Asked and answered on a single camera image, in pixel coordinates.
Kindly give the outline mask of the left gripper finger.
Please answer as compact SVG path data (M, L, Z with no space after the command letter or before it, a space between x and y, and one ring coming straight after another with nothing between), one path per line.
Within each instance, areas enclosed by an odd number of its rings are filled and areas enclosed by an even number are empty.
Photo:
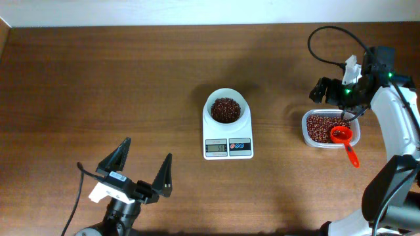
M153 183L152 189L159 195L170 197L173 190L172 177L171 177L171 153L168 153L164 162L162 163Z
M106 176L111 172L122 171L127 160L130 145L131 138L126 137L113 152L99 162L96 172Z

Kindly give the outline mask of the orange measuring scoop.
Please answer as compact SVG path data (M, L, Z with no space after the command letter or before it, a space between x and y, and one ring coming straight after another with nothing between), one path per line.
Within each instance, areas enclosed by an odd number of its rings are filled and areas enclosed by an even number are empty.
M355 168L360 167L360 162L358 160L357 154L355 153L353 147L350 144L352 139L352 131L345 126L336 126L330 130L330 139L335 144L344 145L346 154L349 161Z

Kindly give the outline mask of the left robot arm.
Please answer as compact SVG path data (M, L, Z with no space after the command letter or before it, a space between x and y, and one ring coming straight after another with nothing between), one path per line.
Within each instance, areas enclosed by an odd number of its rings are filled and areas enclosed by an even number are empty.
M82 163L77 163L81 178L90 176L97 181L89 199L99 203L106 197L110 198L102 221L79 230L77 235L129 235L142 205L154 204L160 197L171 196L173 155L167 154L151 184L142 180L134 182L122 174L130 145L131 138L127 137L98 163L94 174L85 170Z

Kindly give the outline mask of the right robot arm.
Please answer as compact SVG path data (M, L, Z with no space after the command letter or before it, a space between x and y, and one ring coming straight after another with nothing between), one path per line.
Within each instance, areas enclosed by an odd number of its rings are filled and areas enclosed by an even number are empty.
M320 235L415 235L419 232L419 111L409 75L394 71L395 50L370 47L356 82L321 78L310 92L352 113L371 109L379 122L387 163L365 188L362 206L351 215L326 222Z

